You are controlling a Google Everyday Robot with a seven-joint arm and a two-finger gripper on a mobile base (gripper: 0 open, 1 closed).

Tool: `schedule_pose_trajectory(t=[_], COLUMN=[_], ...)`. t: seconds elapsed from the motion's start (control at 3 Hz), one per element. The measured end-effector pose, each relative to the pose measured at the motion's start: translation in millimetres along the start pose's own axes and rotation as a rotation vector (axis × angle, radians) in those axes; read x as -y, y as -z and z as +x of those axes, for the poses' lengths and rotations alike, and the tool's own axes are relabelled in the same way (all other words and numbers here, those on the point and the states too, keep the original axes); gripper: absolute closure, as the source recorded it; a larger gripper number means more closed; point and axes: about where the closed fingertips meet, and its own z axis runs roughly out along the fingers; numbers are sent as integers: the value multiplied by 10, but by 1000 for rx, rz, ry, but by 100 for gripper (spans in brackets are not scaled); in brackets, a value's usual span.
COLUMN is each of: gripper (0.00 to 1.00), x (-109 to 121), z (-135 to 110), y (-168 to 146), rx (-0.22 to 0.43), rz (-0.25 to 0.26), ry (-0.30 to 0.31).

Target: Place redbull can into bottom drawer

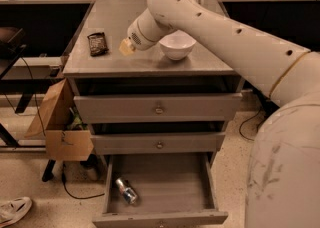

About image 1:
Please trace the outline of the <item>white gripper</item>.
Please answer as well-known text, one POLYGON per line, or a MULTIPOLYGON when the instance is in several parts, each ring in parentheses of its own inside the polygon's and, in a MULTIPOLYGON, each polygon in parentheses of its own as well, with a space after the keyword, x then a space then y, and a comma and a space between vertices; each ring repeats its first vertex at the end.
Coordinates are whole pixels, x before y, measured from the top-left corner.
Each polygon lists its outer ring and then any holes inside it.
POLYGON ((157 22, 146 9, 128 27, 127 38, 121 41, 119 51, 124 56, 133 54, 135 50, 145 51, 173 32, 174 29, 157 22))

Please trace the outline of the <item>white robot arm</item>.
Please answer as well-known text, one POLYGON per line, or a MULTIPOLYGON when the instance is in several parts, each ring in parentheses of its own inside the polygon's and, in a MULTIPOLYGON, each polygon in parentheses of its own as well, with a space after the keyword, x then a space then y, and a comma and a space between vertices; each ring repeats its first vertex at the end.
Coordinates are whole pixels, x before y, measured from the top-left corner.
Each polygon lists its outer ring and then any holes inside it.
POLYGON ((120 50, 182 30, 278 105, 250 154, 246 228, 320 228, 320 54, 209 11, 203 0, 147 0, 120 50))

